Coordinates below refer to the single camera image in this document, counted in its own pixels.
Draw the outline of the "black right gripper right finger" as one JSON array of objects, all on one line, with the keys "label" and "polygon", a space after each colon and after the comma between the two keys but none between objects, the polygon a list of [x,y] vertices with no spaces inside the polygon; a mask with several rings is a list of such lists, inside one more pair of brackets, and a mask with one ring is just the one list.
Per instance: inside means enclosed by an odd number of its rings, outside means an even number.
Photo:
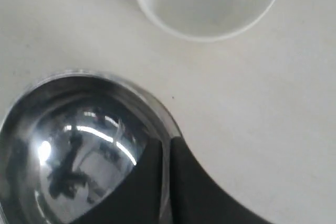
[{"label": "black right gripper right finger", "polygon": [[222,190],[182,137],[171,139],[170,198],[174,223],[268,223]]}]

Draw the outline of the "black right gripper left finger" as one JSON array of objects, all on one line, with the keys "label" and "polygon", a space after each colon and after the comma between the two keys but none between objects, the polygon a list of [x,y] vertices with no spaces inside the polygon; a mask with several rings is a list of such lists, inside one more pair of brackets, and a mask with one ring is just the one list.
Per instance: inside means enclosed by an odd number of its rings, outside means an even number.
[{"label": "black right gripper left finger", "polygon": [[151,139],[125,180],[101,203],[73,223],[159,223],[162,161],[162,144]]}]

